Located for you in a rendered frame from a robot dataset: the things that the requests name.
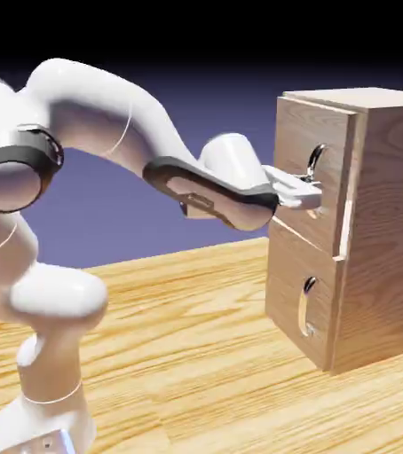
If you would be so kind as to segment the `light wooden cabinet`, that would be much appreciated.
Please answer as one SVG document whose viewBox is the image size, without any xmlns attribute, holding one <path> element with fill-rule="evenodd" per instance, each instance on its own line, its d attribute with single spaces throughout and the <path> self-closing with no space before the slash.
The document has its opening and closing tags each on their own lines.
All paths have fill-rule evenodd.
<svg viewBox="0 0 403 454">
<path fill-rule="evenodd" d="M 358 115 L 339 254 L 344 274 L 331 368 L 403 353 L 403 91 L 288 91 L 281 98 Z"/>
</svg>

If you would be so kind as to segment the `wooden door with gripped handle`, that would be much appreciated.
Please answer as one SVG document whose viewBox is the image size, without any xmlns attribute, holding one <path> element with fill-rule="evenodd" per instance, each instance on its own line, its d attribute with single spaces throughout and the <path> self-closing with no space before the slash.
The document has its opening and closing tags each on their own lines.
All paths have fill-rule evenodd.
<svg viewBox="0 0 403 454">
<path fill-rule="evenodd" d="M 313 211 L 281 207 L 277 217 L 320 250 L 339 254 L 358 115 L 332 106 L 279 98 L 274 166 L 290 174 L 307 173 L 313 150 L 325 148 L 313 179 L 322 190 L 321 207 Z"/>
</svg>

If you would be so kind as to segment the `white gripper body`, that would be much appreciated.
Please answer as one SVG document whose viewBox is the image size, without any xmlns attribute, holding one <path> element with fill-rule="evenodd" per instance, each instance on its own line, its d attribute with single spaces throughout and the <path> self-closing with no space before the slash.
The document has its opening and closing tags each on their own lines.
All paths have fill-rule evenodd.
<svg viewBox="0 0 403 454">
<path fill-rule="evenodd" d="M 278 195 L 280 206 L 295 210 L 321 206 L 322 190 L 319 187 L 273 166 L 263 165 L 262 169 Z"/>
</svg>

